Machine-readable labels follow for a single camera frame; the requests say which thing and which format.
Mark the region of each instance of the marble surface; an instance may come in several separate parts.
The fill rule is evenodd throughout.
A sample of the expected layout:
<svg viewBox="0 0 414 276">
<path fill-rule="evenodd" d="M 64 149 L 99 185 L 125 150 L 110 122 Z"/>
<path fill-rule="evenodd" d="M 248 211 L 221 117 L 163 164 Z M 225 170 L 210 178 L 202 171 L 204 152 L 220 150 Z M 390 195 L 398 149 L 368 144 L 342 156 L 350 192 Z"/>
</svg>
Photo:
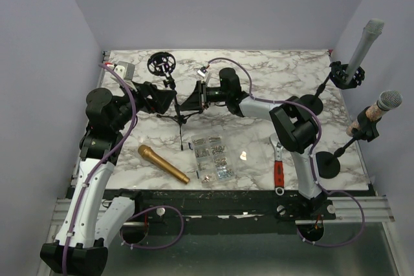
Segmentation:
<svg viewBox="0 0 414 276">
<path fill-rule="evenodd" d="M 109 61 L 127 61 L 136 65 L 134 81 L 150 81 L 159 88 L 164 88 L 162 77 L 151 75 L 146 67 L 150 55 L 155 50 L 112 51 Z M 193 91 L 198 76 L 195 69 L 216 57 L 226 57 L 238 61 L 249 70 L 253 80 L 253 93 L 268 99 L 284 100 L 293 95 L 313 94 L 316 87 L 329 73 L 329 56 L 325 50 L 170 50 L 175 56 L 177 67 L 173 73 L 176 79 L 179 102 L 183 102 Z M 219 86 L 218 73 L 231 63 L 217 61 L 211 65 L 212 79 L 209 86 Z M 248 90 L 248 80 L 243 71 L 236 69 L 244 90 Z M 121 95 L 118 84 L 109 73 L 105 73 L 103 87 L 113 94 Z M 325 105 L 319 115 L 322 123 L 322 138 L 317 151 L 335 151 L 346 143 L 349 137 L 345 133 L 348 119 L 340 91 L 330 82 L 321 95 Z M 174 115 L 173 105 L 166 114 Z M 226 182 L 201 184 L 197 179 L 197 164 L 192 150 L 188 149 L 191 136 L 209 131 L 231 133 L 233 143 L 240 148 L 247 148 L 248 163 L 236 172 L 236 178 Z M 138 125 L 125 142 L 117 167 L 107 184 L 108 189 L 273 189 L 273 149 L 268 137 L 274 133 L 273 125 L 264 120 L 240 118 L 230 114 L 226 107 L 210 107 L 202 114 L 197 114 L 182 127 L 184 151 L 180 150 L 178 125 L 167 119 L 159 119 L 154 114 L 138 113 Z M 141 159 L 137 153 L 140 144 L 153 148 L 160 156 L 185 172 L 191 179 L 185 185 L 153 164 Z M 361 160 L 352 145 L 340 158 L 341 173 L 333 179 L 322 180 L 327 189 L 367 189 L 367 177 L 362 169 Z M 288 151 L 283 152 L 285 189 L 297 189 L 298 179 L 292 157 Z"/>
</svg>

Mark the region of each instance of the cable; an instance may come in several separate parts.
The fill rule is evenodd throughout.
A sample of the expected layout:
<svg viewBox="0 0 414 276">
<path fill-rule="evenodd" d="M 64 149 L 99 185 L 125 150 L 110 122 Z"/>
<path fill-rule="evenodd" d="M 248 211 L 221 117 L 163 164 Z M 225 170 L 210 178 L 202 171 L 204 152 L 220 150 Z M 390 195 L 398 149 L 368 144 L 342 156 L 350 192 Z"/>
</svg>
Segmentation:
<svg viewBox="0 0 414 276">
<path fill-rule="evenodd" d="M 181 236 L 182 236 L 182 232 L 184 231 L 184 218 L 183 218 L 183 216 L 182 216 L 181 212 L 180 212 L 177 208 L 175 208 L 175 207 L 173 207 L 173 206 L 161 205 L 161 206 L 151 207 L 151 208 L 145 209 L 145 210 L 143 210 L 143 211 L 141 211 L 141 212 L 137 213 L 136 215 L 133 215 L 131 218 L 129 218 L 129 220 L 128 220 L 128 221 L 131 221 L 131 220 L 133 220 L 133 219 L 135 219 L 135 218 L 137 218 L 137 217 L 139 217 L 139 216 L 143 215 L 144 213 L 148 213 L 149 211 L 152 211 L 152 210 L 155 210 L 155 209 L 158 209 L 158 208 L 172 209 L 172 210 L 174 210 L 174 211 L 178 214 L 178 216 L 180 217 L 180 220 L 181 220 L 181 228 L 180 228 L 180 233 L 177 235 L 177 237 L 175 237 L 175 239 L 173 239 L 173 241 L 171 241 L 171 242 L 169 242 L 168 244 L 165 244 L 165 245 L 161 245 L 161 246 L 141 246 L 141 245 L 137 245 L 137 244 L 128 244 L 128 243 L 124 240 L 124 236 L 122 235 L 122 231 L 120 231 L 120 236 L 121 236 L 121 239 L 122 239 L 121 246 L 123 246 L 124 244 L 126 244 L 126 245 L 130 246 L 130 247 L 131 247 L 131 249 L 133 249 L 133 248 L 138 248 L 138 249 L 146 249 L 146 250 L 160 250 L 160 249 L 165 249 L 165 248 L 168 248 L 168 247 L 170 247 L 170 246 L 174 245 L 176 242 L 178 242 L 178 241 L 179 241 L 179 239 L 180 239 L 180 238 L 181 238 Z"/>
<path fill-rule="evenodd" d="M 351 194 L 349 194 L 346 191 L 342 191 L 342 190 L 334 190 L 334 191 L 328 191 L 326 190 L 318 181 L 318 179 L 316 178 L 316 172 L 315 172 L 315 168 L 314 168 L 314 155 L 313 155 L 313 150 L 315 149 L 316 145 L 318 144 L 318 142 L 321 139 L 322 136 L 322 125 L 321 122 L 319 121 L 318 117 L 307 107 L 305 107 L 304 105 L 301 105 L 299 103 L 294 103 L 293 101 L 287 101 L 287 100 L 266 100 L 264 98 L 256 98 L 253 96 L 252 94 L 252 87 L 253 87 L 253 81 L 252 81 L 252 77 L 249 75 L 248 71 L 238 62 L 230 59 L 230 58 L 213 58 L 211 60 L 209 60 L 207 63 L 208 65 L 210 65 L 211 63 L 213 63 L 214 61 L 219 61 L 219 60 L 223 60 L 223 61 L 229 61 L 230 63 L 235 64 L 236 66 L 238 66 L 241 70 L 243 70 L 245 72 L 245 74 L 247 75 L 247 78 L 249 80 L 249 88 L 248 88 L 248 95 L 253 99 L 253 100 L 257 100 L 257 101 L 262 101 L 264 103 L 287 103 L 289 105 L 293 105 L 293 106 L 297 106 L 299 108 L 302 108 L 303 110 L 307 111 L 312 118 L 315 120 L 316 124 L 318 124 L 318 135 L 316 137 L 316 141 L 313 143 L 311 149 L 309 150 L 309 159 L 310 159 L 310 169 L 312 171 L 312 177 L 313 180 L 315 182 L 315 184 L 327 195 L 327 196 L 331 196 L 334 193 L 341 193 L 343 195 L 346 195 L 348 197 L 350 197 L 352 200 L 354 200 L 354 202 L 356 203 L 356 205 L 358 205 L 360 211 L 361 211 L 361 218 L 362 218 L 362 223 L 361 223 L 361 228 L 360 231 L 350 240 L 348 240 L 347 242 L 342 242 L 339 244 L 320 244 L 320 243 L 315 243 L 315 242 L 311 242 L 310 240 L 305 239 L 302 234 L 299 232 L 298 230 L 298 235 L 302 238 L 302 241 L 307 242 L 308 244 L 312 244 L 315 246 L 319 246 L 319 247 L 326 247 L 326 248 L 333 248 L 333 247 L 341 247 L 341 246 L 345 246 L 348 245 L 352 242 L 354 242 L 356 239 L 358 239 L 361 234 L 364 232 L 365 229 L 365 213 L 364 210 L 362 209 L 361 204 L 359 203 L 359 201 Z"/>
<path fill-rule="evenodd" d="M 129 125 L 129 128 L 127 130 L 127 132 L 125 133 L 124 137 L 118 142 L 118 144 L 113 147 L 112 150 L 110 150 L 91 170 L 91 172 L 87 175 L 85 182 L 83 184 L 88 185 L 89 181 L 91 181 L 91 179 L 93 178 L 93 175 L 95 174 L 95 172 L 98 170 L 98 168 L 101 166 L 102 163 L 106 162 L 106 160 L 112 155 L 114 154 L 119 148 L 122 147 L 122 145 L 124 144 L 124 142 L 127 140 L 128 136 L 131 134 L 131 131 L 133 130 L 134 126 L 136 125 L 137 122 L 137 117 L 136 117 L 136 107 L 135 107 L 135 100 L 134 97 L 131 93 L 131 91 L 129 90 L 128 85 L 123 81 L 123 79 L 112 69 L 110 69 L 107 65 L 104 64 L 99 64 L 99 66 L 107 71 L 109 71 L 109 73 L 111 73 L 119 82 L 119 84 L 121 84 L 121 86 L 125 89 L 125 91 L 127 92 L 129 101 L 131 102 L 131 107 L 132 107 L 132 119 L 131 119 L 131 124 Z M 80 205 L 82 203 L 82 198 L 85 194 L 87 187 L 82 187 L 80 192 L 79 192 L 79 196 L 78 199 L 76 200 L 75 203 L 75 207 L 73 209 L 73 214 L 72 214 L 72 219 L 71 219 L 71 223 L 69 224 L 69 230 L 67 232 L 67 237 L 66 237 L 66 241 L 65 241 L 65 245 L 63 247 L 63 255 L 62 255 L 62 274 L 64 276 L 67 276 L 67 252 L 68 252 L 68 248 L 69 248 L 69 243 L 71 242 L 71 237 L 73 234 L 73 229 L 75 226 L 75 222 L 76 222 L 76 217 L 78 216 L 79 213 L 79 208 Z"/>
</svg>

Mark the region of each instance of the microphone head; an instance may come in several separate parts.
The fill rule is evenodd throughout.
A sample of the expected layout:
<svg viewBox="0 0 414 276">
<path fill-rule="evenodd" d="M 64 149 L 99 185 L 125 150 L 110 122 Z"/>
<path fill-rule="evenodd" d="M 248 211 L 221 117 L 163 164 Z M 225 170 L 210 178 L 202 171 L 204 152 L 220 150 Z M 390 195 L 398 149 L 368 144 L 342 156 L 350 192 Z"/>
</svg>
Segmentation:
<svg viewBox="0 0 414 276">
<path fill-rule="evenodd" d="M 402 103 L 402 95 L 397 90 L 386 90 L 381 93 L 377 105 L 381 110 L 389 111 L 397 108 Z"/>
<path fill-rule="evenodd" d="M 384 28 L 384 24 L 384 21 L 381 19 L 370 19 L 368 24 L 364 27 L 364 30 L 370 34 L 380 35 Z"/>
</svg>

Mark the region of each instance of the white wall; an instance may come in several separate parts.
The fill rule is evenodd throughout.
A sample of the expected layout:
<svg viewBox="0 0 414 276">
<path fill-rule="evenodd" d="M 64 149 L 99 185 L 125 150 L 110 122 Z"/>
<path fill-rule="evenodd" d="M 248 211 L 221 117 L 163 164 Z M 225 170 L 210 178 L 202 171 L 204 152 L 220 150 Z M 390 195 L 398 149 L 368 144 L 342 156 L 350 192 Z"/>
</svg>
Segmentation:
<svg viewBox="0 0 414 276">
<path fill-rule="evenodd" d="M 333 48 L 361 0 L 76 0 L 104 49 Z"/>
<path fill-rule="evenodd" d="M 378 123 L 380 137 L 361 143 L 375 188 L 386 194 L 414 271 L 414 0 L 362 0 L 334 50 L 334 59 L 347 63 L 362 28 L 373 17 L 386 23 L 362 63 L 366 78 L 355 90 L 344 91 L 353 116 L 376 101 L 383 90 L 399 90 L 403 103 Z"/>
<path fill-rule="evenodd" d="M 76 161 L 100 47 L 75 0 L 0 7 L 0 274 L 35 275 Z"/>
</svg>

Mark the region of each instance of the purple cable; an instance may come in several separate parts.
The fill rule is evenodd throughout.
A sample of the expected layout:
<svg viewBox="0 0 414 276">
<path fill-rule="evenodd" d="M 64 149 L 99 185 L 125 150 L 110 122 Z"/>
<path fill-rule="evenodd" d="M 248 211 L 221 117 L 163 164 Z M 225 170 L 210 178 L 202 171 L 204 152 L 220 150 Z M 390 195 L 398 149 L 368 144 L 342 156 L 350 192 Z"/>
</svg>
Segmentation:
<svg viewBox="0 0 414 276">
<path fill-rule="evenodd" d="M 133 97 L 131 91 L 129 90 L 128 85 L 123 81 L 123 79 L 119 75 L 116 74 L 115 71 L 113 71 L 112 69 L 110 69 L 108 66 L 106 66 L 104 64 L 99 64 L 99 66 L 101 68 L 109 71 L 118 80 L 118 82 L 121 84 L 121 86 L 127 92 L 127 95 L 129 97 L 129 100 L 131 102 L 131 107 L 132 107 L 132 120 L 131 120 L 131 125 L 129 126 L 129 128 L 128 128 L 127 132 L 125 133 L 124 137 L 118 142 L 118 144 L 112 150 L 110 150 L 92 168 L 91 172 L 87 175 L 84 184 L 88 184 L 89 181 L 91 181 L 91 179 L 92 179 L 93 175 L 95 174 L 96 170 L 100 167 L 100 165 L 102 163 L 104 163 L 112 154 L 114 154 L 115 151 L 117 151 L 119 148 L 122 147 L 122 145 L 127 140 L 128 136 L 131 134 L 131 131 L 133 130 L 133 128 L 135 127 L 135 125 L 137 123 L 135 100 L 134 100 L 134 97 Z M 79 192 L 78 199 L 76 200 L 75 207 L 73 209 L 72 219 L 71 219 L 71 223 L 69 224 L 68 233 L 73 233 L 74 225 L 75 225 L 75 222 L 76 222 L 76 217 L 78 216 L 79 208 L 80 208 L 80 205 L 82 203 L 82 198 L 83 198 L 83 195 L 85 194 L 85 191 L 86 191 L 86 187 L 83 187 L 83 188 L 81 188 L 81 190 Z M 66 237 L 65 245 L 63 247 L 62 274 L 64 276 L 67 276 L 67 252 L 68 252 L 68 248 L 69 248 L 70 241 L 71 241 L 71 236 Z"/>
<path fill-rule="evenodd" d="M 160 250 L 160 249 L 168 248 L 168 247 L 174 245 L 176 242 L 178 242 L 179 239 L 182 236 L 182 232 L 184 231 L 184 218 L 182 217 L 181 212 L 177 208 L 175 208 L 173 206 L 161 205 L 161 206 L 151 207 L 151 208 L 145 209 L 145 210 L 143 210 L 143 211 L 141 211 L 141 212 L 133 215 L 131 218 L 128 219 L 128 221 L 133 220 L 133 219 L 135 219 L 135 218 L 143 215 L 144 213 L 147 213 L 149 211 L 152 211 L 152 210 L 158 209 L 158 208 L 172 209 L 172 210 L 174 210 L 179 215 L 180 220 L 181 220 L 181 229 L 180 229 L 180 233 L 177 235 L 177 237 L 175 237 L 175 239 L 173 241 L 171 241 L 171 242 L 169 242 L 168 244 L 165 244 L 165 245 L 161 245 L 161 246 L 141 246 L 141 245 L 137 245 L 137 244 L 128 244 L 124 240 L 124 236 L 122 235 L 122 231 L 120 231 L 120 236 L 121 236 L 121 239 L 122 239 L 122 244 L 127 244 L 128 246 L 131 246 L 131 247 L 137 248 L 137 249 Z"/>
<path fill-rule="evenodd" d="M 354 241 L 356 241 L 361 234 L 364 232 L 365 229 L 365 213 L 364 210 L 362 209 L 361 203 L 359 203 L 359 201 L 351 194 L 349 194 L 348 192 L 342 191 L 342 190 L 334 190 L 334 191 L 328 191 L 326 190 L 318 181 L 318 179 L 316 178 L 316 171 L 314 168 L 314 160 L 313 160 L 313 150 L 315 149 L 316 145 L 318 144 L 318 142 L 320 141 L 321 137 L 322 137 L 322 125 L 321 122 L 319 121 L 318 117 L 313 113 L 313 111 L 311 111 L 309 108 L 300 105 L 299 103 L 294 103 L 293 101 L 287 101 L 287 100 L 266 100 L 264 98 L 256 98 L 253 96 L 252 94 L 252 85 L 253 85 L 253 81 L 252 81 L 252 77 L 249 75 L 248 71 L 238 62 L 230 59 L 230 58 L 213 58 L 211 60 L 209 60 L 207 63 L 211 64 L 214 61 L 218 61 L 218 60 L 223 60 L 223 61 L 229 61 L 230 63 L 235 64 L 236 66 L 238 66 L 241 70 L 243 70 L 245 72 L 245 74 L 247 75 L 247 78 L 249 80 L 249 88 L 248 88 L 248 94 L 249 96 L 253 99 L 253 100 L 257 100 L 257 101 L 262 101 L 264 103 L 287 103 L 289 105 L 293 105 L 293 106 L 297 106 L 300 107 L 302 109 L 304 109 L 305 111 L 309 112 L 309 114 L 312 116 L 312 118 L 315 120 L 315 122 L 318 124 L 318 136 L 316 137 L 316 141 L 313 143 L 313 146 L 311 147 L 311 149 L 309 150 L 309 158 L 310 158 L 310 169 L 312 170 L 312 177 L 315 181 L 315 183 L 318 185 L 318 187 L 327 195 L 327 196 L 331 196 L 334 193 L 341 193 L 343 195 L 346 195 L 348 197 L 350 197 L 352 200 L 354 200 L 354 202 L 356 203 L 356 205 L 358 205 L 360 211 L 361 211 L 361 218 L 362 218 L 362 223 L 361 223 L 361 228 L 360 231 L 350 240 L 346 241 L 346 242 L 341 242 L 339 244 L 320 244 L 320 243 L 315 243 L 315 242 L 311 242 L 310 240 L 305 239 L 302 234 L 299 232 L 298 230 L 298 235 L 301 237 L 302 241 L 307 242 L 308 244 L 312 244 L 314 246 L 319 246 L 319 247 L 326 247 L 326 248 L 334 248 L 334 247 L 342 247 L 345 245 L 348 245 Z"/>
</svg>

